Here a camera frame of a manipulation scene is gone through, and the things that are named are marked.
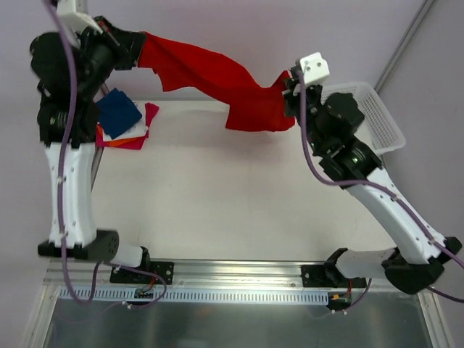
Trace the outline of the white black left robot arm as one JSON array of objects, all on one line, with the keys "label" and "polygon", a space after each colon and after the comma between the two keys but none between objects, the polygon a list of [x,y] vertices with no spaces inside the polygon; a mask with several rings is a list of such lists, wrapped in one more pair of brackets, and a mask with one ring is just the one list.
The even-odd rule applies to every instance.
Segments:
[{"label": "white black left robot arm", "polygon": [[91,168],[100,114],[94,97],[113,70],[136,66],[146,34],[121,30],[97,17],[77,39],[72,44],[66,33],[53,31],[30,44],[30,67],[41,95],[39,139],[52,189],[51,231],[38,245],[38,254],[124,265],[134,282],[143,283],[152,273],[146,248],[123,244],[117,231],[96,227]]}]

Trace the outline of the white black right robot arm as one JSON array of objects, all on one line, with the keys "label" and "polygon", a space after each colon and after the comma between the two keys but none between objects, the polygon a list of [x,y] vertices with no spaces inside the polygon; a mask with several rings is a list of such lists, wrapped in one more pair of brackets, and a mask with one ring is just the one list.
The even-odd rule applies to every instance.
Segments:
[{"label": "white black right robot arm", "polygon": [[350,93],[322,98],[323,87],[294,68],[285,82],[285,114],[300,127],[308,167],[324,185],[347,191],[377,220],[394,247],[337,249],[325,262],[325,279],[335,287],[350,278],[386,279],[406,294],[430,290],[450,260],[461,264],[456,237],[433,229],[396,189],[380,158],[355,133],[365,116]]}]

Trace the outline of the red t shirt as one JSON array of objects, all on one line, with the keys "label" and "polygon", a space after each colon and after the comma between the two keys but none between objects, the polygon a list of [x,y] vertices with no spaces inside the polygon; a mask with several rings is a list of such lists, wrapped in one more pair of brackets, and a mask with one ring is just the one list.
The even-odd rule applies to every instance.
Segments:
[{"label": "red t shirt", "polygon": [[158,75],[164,92],[195,88],[227,104],[229,130],[281,132],[295,125],[295,119],[284,113],[287,71],[271,86],[262,87],[244,66],[224,54],[148,32],[145,36],[138,67]]}]

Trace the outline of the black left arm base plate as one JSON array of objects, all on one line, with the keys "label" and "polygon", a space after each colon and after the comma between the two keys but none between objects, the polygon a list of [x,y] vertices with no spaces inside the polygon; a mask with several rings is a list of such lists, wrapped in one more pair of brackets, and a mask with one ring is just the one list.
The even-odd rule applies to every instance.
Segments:
[{"label": "black left arm base plate", "polygon": [[109,277],[110,283],[149,285],[165,283],[171,285],[175,274],[175,263],[168,261],[149,261],[147,266],[130,268],[128,266],[115,266]]}]

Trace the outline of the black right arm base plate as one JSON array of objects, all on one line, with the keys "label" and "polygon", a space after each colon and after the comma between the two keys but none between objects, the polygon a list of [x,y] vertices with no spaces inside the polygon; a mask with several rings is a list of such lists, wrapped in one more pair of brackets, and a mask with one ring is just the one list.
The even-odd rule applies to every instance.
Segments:
[{"label": "black right arm base plate", "polygon": [[335,267],[324,264],[306,264],[300,266],[304,288],[349,288],[363,289],[367,286],[365,278],[346,278]]}]

